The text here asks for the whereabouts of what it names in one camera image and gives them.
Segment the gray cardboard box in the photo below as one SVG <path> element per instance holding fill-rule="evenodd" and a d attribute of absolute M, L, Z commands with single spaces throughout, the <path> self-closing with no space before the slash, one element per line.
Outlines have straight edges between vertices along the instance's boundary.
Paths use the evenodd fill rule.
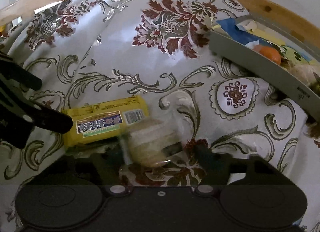
<path fill-rule="evenodd" d="M 214 31 L 210 32 L 209 49 L 269 82 L 320 123 L 320 97 L 279 65 L 243 44 Z M 319 53 L 316 49 L 313 50 L 314 58 L 319 61 L 317 56 Z"/>

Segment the black plastic part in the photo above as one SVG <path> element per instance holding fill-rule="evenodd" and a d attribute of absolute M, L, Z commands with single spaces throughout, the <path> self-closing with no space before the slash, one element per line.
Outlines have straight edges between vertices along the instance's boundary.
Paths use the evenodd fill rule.
<path fill-rule="evenodd" d="M 197 160 L 207 171 L 204 180 L 214 193 L 201 194 L 190 187 L 127 187 L 114 194 L 110 188 L 120 184 L 120 155 L 115 148 L 89 159 L 62 157 L 44 170 L 18 193 L 16 209 L 26 225 L 23 231 L 302 231 L 293 223 L 306 210 L 305 195 L 260 157 L 233 159 L 196 146 Z M 244 179 L 227 185 L 231 172 L 244 171 Z M 85 182 L 79 177 L 86 177 L 88 185 L 77 191 L 74 183 Z M 44 188 L 57 200 L 42 195 Z M 68 218 L 61 213 L 68 213 Z"/>
<path fill-rule="evenodd" d="M 27 100 L 10 79 L 33 90 L 40 89 L 42 85 L 38 77 L 0 53 L 0 141 L 22 149 L 34 127 L 61 134 L 71 129 L 73 121 L 70 116 Z"/>
<path fill-rule="evenodd" d="M 91 218 L 101 207 L 102 193 L 89 181 L 54 174 L 21 189 L 16 210 L 23 223 L 38 228 L 70 228 Z"/>

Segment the wooden bed frame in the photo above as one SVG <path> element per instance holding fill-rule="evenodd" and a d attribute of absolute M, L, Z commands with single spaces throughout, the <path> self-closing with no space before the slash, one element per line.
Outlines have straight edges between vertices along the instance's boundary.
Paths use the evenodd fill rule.
<path fill-rule="evenodd" d="M 32 16 L 34 10 L 61 0 L 18 0 L 16 3 L 0 10 L 0 26 L 22 16 L 22 19 Z M 238 0 L 250 12 L 270 19 L 288 29 L 290 34 L 303 43 L 320 48 L 320 29 L 289 11 L 268 0 Z"/>

